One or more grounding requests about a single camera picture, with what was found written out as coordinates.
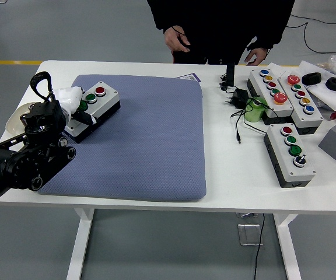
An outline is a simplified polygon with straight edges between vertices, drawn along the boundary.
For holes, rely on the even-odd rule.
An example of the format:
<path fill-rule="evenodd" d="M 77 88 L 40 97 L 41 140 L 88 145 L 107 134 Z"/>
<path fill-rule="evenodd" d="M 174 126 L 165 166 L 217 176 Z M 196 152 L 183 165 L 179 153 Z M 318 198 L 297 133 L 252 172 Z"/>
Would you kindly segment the person's left hand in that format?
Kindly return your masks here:
<path fill-rule="evenodd" d="M 247 66 L 258 66 L 266 59 L 268 51 L 267 48 L 252 49 L 248 52 L 244 62 Z"/>

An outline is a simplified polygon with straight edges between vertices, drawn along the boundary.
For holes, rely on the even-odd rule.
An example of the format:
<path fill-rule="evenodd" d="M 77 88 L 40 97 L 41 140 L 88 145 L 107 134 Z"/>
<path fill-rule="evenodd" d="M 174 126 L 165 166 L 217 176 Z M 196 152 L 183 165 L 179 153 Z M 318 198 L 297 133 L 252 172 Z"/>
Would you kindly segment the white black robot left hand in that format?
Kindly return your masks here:
<path fill-rule="evenodd" d="M 55 98 L 59 101 L 62 112 L 66 119 L 66 125 L 70 120 L 76 120 L 82 124 L 94 125 L 97 118 L 80 109 L 83 90 L 79 86 L 67 87 L 53 91 Z"/>

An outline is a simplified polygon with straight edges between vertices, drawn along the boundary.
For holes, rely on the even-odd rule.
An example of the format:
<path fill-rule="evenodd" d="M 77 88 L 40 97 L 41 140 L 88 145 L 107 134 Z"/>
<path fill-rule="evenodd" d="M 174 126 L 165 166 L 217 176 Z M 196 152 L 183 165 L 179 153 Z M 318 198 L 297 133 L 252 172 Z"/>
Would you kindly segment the person's right hand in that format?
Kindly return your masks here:
<path fill-rule="evenodd" d="M 164 32 L 164 42 L 171 51 L 189 52 L 190 42 L 181 26 L 175 25 Z"/>

